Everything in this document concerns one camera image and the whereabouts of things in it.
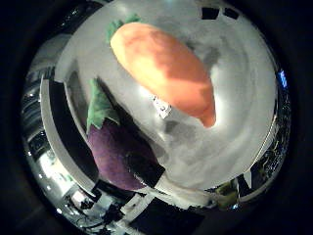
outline white surface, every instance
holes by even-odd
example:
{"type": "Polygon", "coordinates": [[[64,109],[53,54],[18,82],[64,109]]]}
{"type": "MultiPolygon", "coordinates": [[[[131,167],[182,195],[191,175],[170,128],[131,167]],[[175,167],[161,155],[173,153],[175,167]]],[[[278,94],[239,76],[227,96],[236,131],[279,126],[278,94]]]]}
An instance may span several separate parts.
{"type": "Polygon", "coordinates": [[[68,80],[77,71],[88,104],[88,80],[99,77],[149,137],[168,176],[181,185],[207,189],[245,172],[255,161],[272,122],[276,82],[266,44],[249,21],[242,15],[234,21],[222,11],[216,21],[202,21],[200,15],[193,1],[115,0],[74,34],[58,62],[56,79],[68,80]],[[195,47],[214,87],[213,127],[205,129],[175,109],[160,118],[154,95],[117,62],[105,43],[106,28],[133,13],[195,47]]]}

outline label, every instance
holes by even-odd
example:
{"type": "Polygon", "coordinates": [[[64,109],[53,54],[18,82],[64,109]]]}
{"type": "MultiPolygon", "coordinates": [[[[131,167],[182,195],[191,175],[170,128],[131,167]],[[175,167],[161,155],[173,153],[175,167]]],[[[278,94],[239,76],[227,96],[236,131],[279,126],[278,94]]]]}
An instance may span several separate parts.
{"type": "Polygon", "coordinates": [[[165,119],[172,110],[169,104],[160,100],[157,96],[154,97],[154,106],[159,116],[163,119],[165,119]]]}

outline carrot plush toy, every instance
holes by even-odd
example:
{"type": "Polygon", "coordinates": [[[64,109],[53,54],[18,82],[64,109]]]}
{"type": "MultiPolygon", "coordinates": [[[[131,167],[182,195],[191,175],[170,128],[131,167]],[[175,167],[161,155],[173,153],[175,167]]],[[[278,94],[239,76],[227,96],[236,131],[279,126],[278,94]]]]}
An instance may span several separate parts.
{"type": "Polygon", "coordinates": [[[205,127],[215,124],[213,88],[207,71],[189,48],[137,15],[110,25],[107,42],[120,64],[159,99],[198,118],[205,127]]]}

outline eggplant plush toy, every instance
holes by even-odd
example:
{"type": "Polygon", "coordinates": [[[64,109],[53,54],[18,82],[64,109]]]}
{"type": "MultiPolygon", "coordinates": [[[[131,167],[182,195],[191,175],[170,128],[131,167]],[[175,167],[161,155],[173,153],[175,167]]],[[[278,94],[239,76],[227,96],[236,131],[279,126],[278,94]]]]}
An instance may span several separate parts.
{"type": "Polygon", "coordinates": [[[215,124],[210,77],[201,60],[169,33],[141,23],[135,14],[110,24],[107,42],[119,63],[162,101],[205,127],[215,124]]]}
{"type": "MultiPolygon", "coordinates": [[[[135,138],[120,123],[116,110],[97,79],[91,79],[91,87],[92,98],[88,109],[87,135],[100,174],[111,184],[124,190],[138,190],[146,187],[147,183],[143,183],[130,169],[132,165],[135,165],[133,162],[136,159],[133,157],[132,161],[129,161],[129,158],[141,156],[140,158],[147,160],[147,163],[158,165],[152,149],[144,140],[135,138]]],[[[143,167],[143,170],[149,171],[149,168],[143,167]]],[[[162,171],[163,168],[159,173],[150,170],[147,175],[158,181],[162,171]]]]}

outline plush vegetable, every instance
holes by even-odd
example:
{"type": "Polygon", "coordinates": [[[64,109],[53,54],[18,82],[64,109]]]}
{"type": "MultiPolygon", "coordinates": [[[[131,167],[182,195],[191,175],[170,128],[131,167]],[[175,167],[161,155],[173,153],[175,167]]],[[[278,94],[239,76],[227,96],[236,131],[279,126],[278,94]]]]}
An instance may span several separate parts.
{"type": "Polygon", "coordinates": [[[96,79],[91,80],[92,99],[88,109],[88,142],[100,174],[110,183],[125,190],[146,185],[139,181],[125,164],[128,153],[157,162],[150,146],[135,138],[121,123],[110,100],[96,79]]]}
{"type": "Polygon", "coordinates": [[[161,100],[214,125],[213,88],[203,63],[175,37],[139,20],[110,25],[107,40],[117,60],[161,100]]]}

